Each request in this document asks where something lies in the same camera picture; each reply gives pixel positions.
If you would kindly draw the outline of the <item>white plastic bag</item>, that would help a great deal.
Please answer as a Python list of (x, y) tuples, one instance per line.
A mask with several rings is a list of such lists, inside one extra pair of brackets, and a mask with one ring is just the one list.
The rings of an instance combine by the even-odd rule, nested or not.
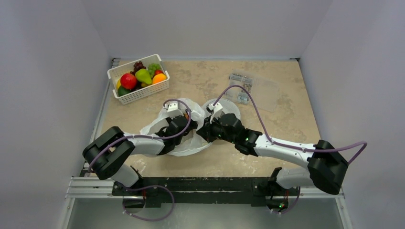
[[(206, 112), (203, 108), (191, 99), (181, 98), (181, 101), (186, 103), (191, 110), (191, 119), (197, 124), (197, 128), (190, 131), (187, 135), (183, 136), (180, 143), (168, 154), (172, 156), (189, 156), (196, 154), (204, 149), (210, 147), (212, 143), (204, 140), (200, 135), (196, 133), (203, 127), (204, 119), (206, 118)], [(169, 124), (165, 120), (169, 115), (167, 109), (162, 108), (155, 120), (146, 125), (140, 130), (142, 135), (151, 135), (159, 131), (163, 127), (167, 127)]]

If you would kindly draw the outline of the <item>fake orange fruit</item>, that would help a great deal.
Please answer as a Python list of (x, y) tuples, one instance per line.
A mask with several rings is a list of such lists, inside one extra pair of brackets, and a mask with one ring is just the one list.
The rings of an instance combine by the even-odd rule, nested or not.
[(167, 76), (165, 74), (163, 74), (163, 73), (160, 73), (160, 74), (157, 74), (157, 75), (155, 75), (153, 77), (152, 84), (157, 84), (157, 83), (160, 83), (160, 82), (165, 81), (165, 80), (167, 80)]

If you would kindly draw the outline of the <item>fake green pear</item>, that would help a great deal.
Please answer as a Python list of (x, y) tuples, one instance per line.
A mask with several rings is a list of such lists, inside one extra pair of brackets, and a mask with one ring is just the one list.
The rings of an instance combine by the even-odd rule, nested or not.
[(147, 85), (152, 84), (152, 78), (147, 69), (141, 69), (137, 71), (135, 77), (141, 83), (145, 83)]

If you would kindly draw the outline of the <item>fake red fruit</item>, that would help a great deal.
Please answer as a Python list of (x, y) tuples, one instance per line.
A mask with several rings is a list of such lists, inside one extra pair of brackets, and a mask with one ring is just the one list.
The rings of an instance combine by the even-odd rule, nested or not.
[(133, 74), (126, 73), (126, 74), (121, 76), (120, 83), (121, 83), (122, 87), (124, 87), (124, 88), (126, 88), (128, 90), (132, 90), (133, 88), (135, 88), (138, 81), (137, 81), (136, 77)]

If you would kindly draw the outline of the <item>fake green grapes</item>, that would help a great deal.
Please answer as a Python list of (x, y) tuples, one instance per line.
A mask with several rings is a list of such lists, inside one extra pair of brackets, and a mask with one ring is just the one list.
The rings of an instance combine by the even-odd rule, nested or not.
[(158, 63), (151, 63), (148, 65), (147, 69), (148, 69), (148, 72), (149, 72), (151, 78), (153, 78), (155, 76), (154, 71), (161, 70), (161, 66)]

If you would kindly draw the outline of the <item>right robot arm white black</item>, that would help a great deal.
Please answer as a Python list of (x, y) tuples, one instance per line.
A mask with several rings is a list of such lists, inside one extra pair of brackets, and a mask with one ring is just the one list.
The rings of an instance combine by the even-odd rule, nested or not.
[(232, 143), (244, 155), (272, 157), (297, 165), (293, 169), (273, 171), (268, 188), (274, 194), (292, 187), (315, 186), (325, 193), (337, 195), (349, 166), (327, 141), (301, 144), (268, 138), (262, 132), (245, 128), (232, 113), (220, 118), (205, 118), (196, 133), (209, 143), (217, 139)]

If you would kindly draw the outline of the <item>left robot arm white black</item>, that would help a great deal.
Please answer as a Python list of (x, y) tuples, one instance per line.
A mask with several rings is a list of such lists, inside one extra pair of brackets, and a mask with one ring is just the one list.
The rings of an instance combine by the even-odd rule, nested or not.
[(164, 119), (163, 127), (152, 135), (132, 135), (113, 126), (82, 152), (90, 171), (100, 180), (118, 182), (130, 195), (142, 190), (142, 177), (125, 164), (131, 155), (161, 156), (174, 151), (184, 136), (197, 128), (197, 122), (183, 115)]

